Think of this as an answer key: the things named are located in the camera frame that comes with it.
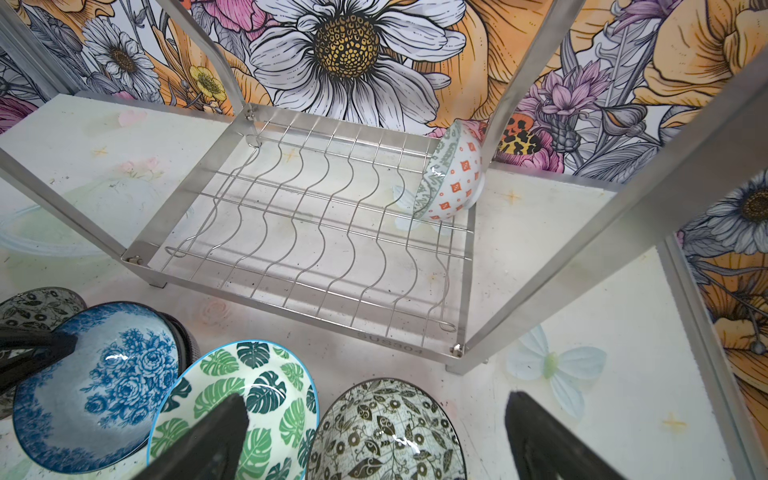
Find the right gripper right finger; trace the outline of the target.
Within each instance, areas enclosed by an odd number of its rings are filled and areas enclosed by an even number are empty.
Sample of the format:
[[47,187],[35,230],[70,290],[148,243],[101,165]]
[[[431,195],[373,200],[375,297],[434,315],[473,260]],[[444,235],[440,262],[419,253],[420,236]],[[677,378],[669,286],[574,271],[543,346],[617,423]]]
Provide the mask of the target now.
[[622,477],[523,391],[510,393],[504,422],[515,467],[521,479]]

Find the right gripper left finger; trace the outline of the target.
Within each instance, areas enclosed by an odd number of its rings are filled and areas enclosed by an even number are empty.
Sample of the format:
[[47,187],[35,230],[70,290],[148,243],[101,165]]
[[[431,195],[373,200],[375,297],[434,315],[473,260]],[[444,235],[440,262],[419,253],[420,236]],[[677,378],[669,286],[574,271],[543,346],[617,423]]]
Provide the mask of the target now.
[[135,479],[234,479],[248,423],[243,398],[232,394]]

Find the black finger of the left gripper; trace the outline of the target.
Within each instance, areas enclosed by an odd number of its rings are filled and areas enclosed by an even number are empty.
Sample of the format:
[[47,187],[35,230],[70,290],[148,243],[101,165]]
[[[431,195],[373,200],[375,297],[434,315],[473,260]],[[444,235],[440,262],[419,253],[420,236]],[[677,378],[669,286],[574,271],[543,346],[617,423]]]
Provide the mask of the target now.
[[75,335],[42,330],[1,329],[1,350],[22,350],[1,364],[1,392],[16,387],[75,351]]

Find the blue floral bowl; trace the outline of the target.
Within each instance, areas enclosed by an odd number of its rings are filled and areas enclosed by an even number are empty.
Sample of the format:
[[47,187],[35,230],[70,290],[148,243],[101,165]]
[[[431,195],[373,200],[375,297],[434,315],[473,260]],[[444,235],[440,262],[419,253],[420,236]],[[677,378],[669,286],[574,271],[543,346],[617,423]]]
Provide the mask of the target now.
[[14,432],[45,469],[95,472],[148,442],[198,346],[174,317],[135,302],[90,307],[56,330],[76,338],[74,351],[16,387]]

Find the grey-green geometric pattern bowl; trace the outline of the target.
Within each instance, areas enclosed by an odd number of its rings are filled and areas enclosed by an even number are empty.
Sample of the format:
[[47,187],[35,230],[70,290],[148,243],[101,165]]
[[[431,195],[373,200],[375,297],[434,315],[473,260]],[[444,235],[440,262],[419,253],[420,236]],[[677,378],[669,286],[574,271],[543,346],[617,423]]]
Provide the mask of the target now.
[[414,195],[413,217],[448,221],[471,208],[485,185],[479,134],[456,120],[439,140]]

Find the green leaf pattern bowl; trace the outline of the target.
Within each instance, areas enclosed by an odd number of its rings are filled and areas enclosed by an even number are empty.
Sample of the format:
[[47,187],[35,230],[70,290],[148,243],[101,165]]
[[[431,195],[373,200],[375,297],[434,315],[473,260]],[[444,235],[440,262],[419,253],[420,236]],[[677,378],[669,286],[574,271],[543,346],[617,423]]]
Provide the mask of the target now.
[[320,422],[317,389],[294,353],[266,340],[224,345],[179,377],[155,415],[147,461],[232,394],[244,400],[248,420],[236,477],[303,479]]

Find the dark leaf pattern bowl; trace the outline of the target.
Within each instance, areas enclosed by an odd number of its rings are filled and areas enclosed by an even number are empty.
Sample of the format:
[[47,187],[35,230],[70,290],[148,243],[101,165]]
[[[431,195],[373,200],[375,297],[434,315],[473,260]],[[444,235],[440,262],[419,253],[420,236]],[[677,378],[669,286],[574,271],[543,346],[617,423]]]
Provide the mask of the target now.
[[420,387],[394,378],[357,384],[325,412],[307,479],[465,479],[449,416]]

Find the right aluminium frame post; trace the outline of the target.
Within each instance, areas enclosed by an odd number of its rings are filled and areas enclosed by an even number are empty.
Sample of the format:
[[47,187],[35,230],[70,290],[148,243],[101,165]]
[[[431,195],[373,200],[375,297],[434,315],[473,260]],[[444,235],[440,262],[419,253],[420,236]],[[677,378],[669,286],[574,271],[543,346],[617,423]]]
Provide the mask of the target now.
[[679,316],[737,479],[765,479],[767,462],[751,415],[677,238],[657,245]]

